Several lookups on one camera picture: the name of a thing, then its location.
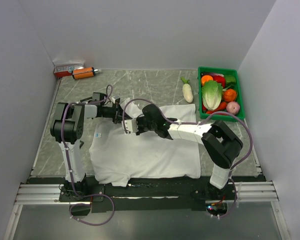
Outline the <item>white t-shirt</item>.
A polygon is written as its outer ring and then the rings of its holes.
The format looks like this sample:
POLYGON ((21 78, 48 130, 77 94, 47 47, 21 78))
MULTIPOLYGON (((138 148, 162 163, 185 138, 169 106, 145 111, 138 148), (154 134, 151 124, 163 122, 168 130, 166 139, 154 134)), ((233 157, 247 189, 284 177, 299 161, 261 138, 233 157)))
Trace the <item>white t-shirt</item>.
POLYGON ((199 145, 182 139, 164 139, 155 132, 125 134, 120 124, 98 118, 89 148, 95 179, 125 187, 131 178, 201 176, 199 145))

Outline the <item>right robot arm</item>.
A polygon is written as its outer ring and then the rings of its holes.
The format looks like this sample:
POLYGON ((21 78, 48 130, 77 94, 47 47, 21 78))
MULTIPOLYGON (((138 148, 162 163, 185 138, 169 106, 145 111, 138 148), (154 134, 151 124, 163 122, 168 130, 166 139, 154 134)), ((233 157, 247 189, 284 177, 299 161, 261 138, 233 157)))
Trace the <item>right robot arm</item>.
POLYGON ((142 114, 135 120, 137 135, 152 131, 163 139, 185 140, 203 145, 213 162, 208 193, 216 200, 225 195, 231 167, 244 145, 223 121, 186 124, 177 118, 165 118, 154 104, 144 107, 142 114))

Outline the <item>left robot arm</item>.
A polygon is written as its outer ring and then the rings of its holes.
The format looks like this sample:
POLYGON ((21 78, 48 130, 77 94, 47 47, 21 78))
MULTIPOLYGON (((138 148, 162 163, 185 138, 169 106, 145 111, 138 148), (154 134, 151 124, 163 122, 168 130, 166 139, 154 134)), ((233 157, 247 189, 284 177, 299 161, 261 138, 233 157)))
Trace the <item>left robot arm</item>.
POLYGON ((50 125, 50 134, 58 142, 66 169, 65 180, 75 185, 71 195, 77 201, 85 200, 89 188, 83 185, 86 173, 80 154, 85 119, 107 118, 118 124, 122 121, 121 98, 94 92, 92 97, 79 102, 59 102, 50 125))

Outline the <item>orange tube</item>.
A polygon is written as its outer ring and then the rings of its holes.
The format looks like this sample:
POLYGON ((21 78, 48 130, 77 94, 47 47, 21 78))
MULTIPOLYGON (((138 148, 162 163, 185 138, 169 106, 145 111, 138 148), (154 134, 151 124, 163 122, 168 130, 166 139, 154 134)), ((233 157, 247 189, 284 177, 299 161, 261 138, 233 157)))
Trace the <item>orange tube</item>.
POLYGON ((72 71, 71 75, 74 80, 92 78, 101 72, 94 67, 78 68, 72 71))

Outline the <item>white toy radish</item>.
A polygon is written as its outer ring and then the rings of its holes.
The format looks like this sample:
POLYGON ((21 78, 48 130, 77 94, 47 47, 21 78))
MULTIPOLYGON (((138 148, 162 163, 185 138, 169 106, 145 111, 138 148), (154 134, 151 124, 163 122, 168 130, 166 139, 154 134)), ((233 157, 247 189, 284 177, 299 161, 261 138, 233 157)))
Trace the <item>white toy radish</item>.
POLYGON ((192 93, 192 88, 190 86, 190 81, 186 79, 185 77, 180 78, 183 86, 182 86, 182 93, 185 101, 187 103, 192 103, 194 100, 193 93, 192 93))

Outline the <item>red white box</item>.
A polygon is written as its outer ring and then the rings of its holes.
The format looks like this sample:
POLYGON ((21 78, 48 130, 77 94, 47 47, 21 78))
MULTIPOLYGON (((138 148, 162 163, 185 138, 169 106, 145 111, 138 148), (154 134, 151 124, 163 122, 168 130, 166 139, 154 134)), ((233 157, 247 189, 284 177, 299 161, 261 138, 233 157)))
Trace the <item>red white box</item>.
POLYGON ((53 74, 57 78, 63 78, 63 77, 71 76, 74 70, 83 69, 84 67, 85 65, 82 63, 56 66, 54 68, 53 74))

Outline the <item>red toy chili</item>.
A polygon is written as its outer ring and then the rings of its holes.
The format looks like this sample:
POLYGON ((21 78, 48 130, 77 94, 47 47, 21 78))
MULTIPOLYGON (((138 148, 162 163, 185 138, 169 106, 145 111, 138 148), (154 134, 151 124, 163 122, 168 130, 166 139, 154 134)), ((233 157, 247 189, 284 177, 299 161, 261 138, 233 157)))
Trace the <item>red toy chili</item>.
POLYGON ((208 110, 205 113, 207 115, 211 115, 211 114, 216 114, 216 115, 221 115, 221 116, 226 116, 227 115, 225 111, 216 111, 216 110, 214 110, 214 111, 208 110))

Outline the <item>toy napa cabbage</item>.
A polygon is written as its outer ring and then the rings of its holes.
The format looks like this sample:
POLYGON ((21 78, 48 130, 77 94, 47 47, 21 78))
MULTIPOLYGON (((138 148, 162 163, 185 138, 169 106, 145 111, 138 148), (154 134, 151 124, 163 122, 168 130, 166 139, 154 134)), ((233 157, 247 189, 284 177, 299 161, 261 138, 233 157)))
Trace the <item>toy napa cabbage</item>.
POLYGON ((209 80, 201 87, 202 103, 209 111, 217 109, 222 100, 223 87, 220 83, 209 80))

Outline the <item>orange toy fruit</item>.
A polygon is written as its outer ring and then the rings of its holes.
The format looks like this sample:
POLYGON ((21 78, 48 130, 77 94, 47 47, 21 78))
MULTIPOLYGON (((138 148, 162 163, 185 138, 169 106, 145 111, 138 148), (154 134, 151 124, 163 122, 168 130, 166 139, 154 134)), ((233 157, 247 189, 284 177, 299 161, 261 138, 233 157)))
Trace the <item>orange toy fruit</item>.
POLYGON ((211 75, 203 75, 200 79, 201 86, 203 87, 206 82, 213 81, 213 77, 211 75))

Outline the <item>toy carrot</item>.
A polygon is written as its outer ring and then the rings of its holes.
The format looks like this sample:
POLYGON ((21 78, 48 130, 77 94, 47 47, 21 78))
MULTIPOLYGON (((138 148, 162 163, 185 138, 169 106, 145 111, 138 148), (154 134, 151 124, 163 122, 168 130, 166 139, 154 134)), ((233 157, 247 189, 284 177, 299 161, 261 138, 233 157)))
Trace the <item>toy carrot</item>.
POLYGON ((223 111, 227 107, 227 103, 225 101, 221 102, 220 105, 218 106, 217 110, 218 111, 223 111))

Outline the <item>red toy pepper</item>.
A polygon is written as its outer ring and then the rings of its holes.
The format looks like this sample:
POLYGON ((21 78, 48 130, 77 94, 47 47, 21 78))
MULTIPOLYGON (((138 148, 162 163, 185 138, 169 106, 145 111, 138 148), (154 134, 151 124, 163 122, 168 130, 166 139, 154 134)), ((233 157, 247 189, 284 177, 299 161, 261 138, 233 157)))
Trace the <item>red toy pepper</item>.
POLYGON ((213 80, 216 81, 217 83, 221 84, 221 86, 223 88, 226 87, 226 79, 223 76, 221 76, 221 75, 214 75, 213 76, 213 80))

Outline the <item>pink toy onion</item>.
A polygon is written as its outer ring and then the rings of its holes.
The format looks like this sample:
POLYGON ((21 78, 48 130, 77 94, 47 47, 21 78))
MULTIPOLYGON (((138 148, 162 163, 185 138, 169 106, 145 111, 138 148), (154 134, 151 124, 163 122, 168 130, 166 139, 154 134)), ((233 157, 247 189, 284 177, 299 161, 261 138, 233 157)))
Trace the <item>pink toy onion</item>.
POLYGON ((231 101, 226 106, 226 111, 232 115, 237 115, 241 107, 236 101, 231 101))

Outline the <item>orange toy pumpkin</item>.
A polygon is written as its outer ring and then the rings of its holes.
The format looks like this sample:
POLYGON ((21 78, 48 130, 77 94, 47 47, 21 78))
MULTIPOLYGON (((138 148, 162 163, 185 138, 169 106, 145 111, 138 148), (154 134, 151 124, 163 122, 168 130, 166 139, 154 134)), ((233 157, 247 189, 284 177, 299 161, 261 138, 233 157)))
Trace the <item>orange toy pumpkin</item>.
POLYGON ((227 89, 223 92, 222 98, 225 102, 234 102, 237 99, 238 93, 234 89, 227 89))

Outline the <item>green toy pepper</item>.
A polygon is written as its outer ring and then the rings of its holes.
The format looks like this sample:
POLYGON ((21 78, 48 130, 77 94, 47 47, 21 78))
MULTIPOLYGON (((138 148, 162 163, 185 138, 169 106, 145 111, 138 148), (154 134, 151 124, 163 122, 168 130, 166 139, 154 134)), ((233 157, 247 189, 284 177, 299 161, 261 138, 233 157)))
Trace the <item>green toy pepper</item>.
POLYGON ((234 86, 237 83, 237 79, 233 75, 225 75, 225 86, 234 86))

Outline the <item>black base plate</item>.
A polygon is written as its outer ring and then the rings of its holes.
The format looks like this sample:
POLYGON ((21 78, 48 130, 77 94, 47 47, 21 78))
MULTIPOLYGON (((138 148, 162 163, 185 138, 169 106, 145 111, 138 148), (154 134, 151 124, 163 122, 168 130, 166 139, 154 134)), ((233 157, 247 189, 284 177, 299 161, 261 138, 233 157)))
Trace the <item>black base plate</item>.
POLYGON ((205 211, 209 201, 232 201, 235 190, 228 183, 219 190, 209 183, 208 176, 198 179, 189 177, 147 179, 133 178, 126 187, 101 184, 88 177, 84 184, 76 184, 75 190, 69 183, 60 188, 61 203, 87 204, 92 213, 146 210, 205 211))

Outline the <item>aluminium rail frame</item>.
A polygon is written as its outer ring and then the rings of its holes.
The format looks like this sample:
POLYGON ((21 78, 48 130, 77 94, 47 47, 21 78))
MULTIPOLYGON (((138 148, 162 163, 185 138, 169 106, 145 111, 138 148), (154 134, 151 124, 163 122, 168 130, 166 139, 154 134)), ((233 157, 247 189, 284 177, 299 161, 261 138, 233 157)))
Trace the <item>aluminium rail frame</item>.
MULTIPOLYGON (((279 204, 278 193, 272 181, 267 180, 262 171, 258 157, 254 151, 237 164, 232 178, 235 185, 227 186, 224 204, 236 202, 240 207, 243 203, 270 203, 271 211, 283 240, 291 239, 291 234, 279 204)), ((100 184, 94 176, 89 174, 87 181, 90 190, 100 190, 96 203, 103 202, 104 195, 112 198, 114 204, 111 209, 116 211, 155 211, 188 209, 204 211, 204 205, 214 200, 204 193, 212 173, 212 164, 208 162, 208 155, 200 157, 201 177, 187 176, 177 178, 131 178, 126 187, 100 184)), ((36 156, 29 178, 19 186, 11 218, 8 222, 4 239, 13 239, 20 219, 22 209, 26 205, 75 205, 74 197, 62 196, 61 186, 65 182, 65 165, 53 163, 48 166, 36 156)))

